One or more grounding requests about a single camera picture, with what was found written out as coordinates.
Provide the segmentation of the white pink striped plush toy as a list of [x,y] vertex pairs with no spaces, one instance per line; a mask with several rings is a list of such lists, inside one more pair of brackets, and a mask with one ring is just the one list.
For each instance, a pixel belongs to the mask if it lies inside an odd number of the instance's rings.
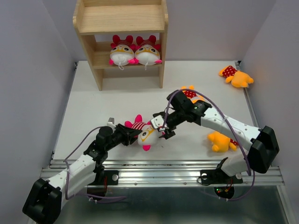
[[124,70],[124,66],[135,63],[135,48],[133,44],[133,36],[128,35],[125,39],[121,39],[118,35],[113,36],[113,42],[110,44],[110,65],[116,65],[120,70]]

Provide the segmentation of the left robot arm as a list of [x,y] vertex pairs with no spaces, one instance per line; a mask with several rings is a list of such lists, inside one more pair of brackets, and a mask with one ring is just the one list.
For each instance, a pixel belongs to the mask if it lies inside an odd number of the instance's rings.
[[119,144],[131,145],[140,133],[141,130],[121,124],[98,128],[95,140],[75,162],[65,161],[66,169],[47,180],[40,178],[34,182],[22,212],[38,224],[54,223],[67,201],[88,184],[103,181],[108,151]]

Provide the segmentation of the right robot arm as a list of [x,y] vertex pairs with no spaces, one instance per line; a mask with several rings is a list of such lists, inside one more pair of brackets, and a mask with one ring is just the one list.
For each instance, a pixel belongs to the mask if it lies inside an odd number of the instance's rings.
[[269,126],[259,128],[244,124],[223,114],[208,98],[192,102],[182,90],[174,91],[167,100],[174,111],[155,113],[151,119],[154,129],[165,133],[163,138],[171,138],[178,125],[189,122],[210,128],[238,143],[242,154],[223,159],[216,169],[206,174],[207,179],[226,182],[244,171],[249,175],[253,171],[265,174],[279,153],[275,132]]

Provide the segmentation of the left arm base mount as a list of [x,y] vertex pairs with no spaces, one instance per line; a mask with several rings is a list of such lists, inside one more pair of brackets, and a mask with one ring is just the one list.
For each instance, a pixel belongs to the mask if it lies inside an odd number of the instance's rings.
[[103,176],[96,175],[95,180],[87,186],[86,192],[91,195],[105,197],[108,186],[116,186],[119,182],[118,170],[105,170]]

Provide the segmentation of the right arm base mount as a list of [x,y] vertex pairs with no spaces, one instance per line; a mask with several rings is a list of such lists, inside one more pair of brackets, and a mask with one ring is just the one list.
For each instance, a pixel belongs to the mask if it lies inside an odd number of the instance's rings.
[[236,176],[229,177],[221,170],[204,169],[200,171],[197,183],[202,186],[216,185],[214,192],[220,199],[230,200],[235,193],[235,184],[242,184],[243,179]]

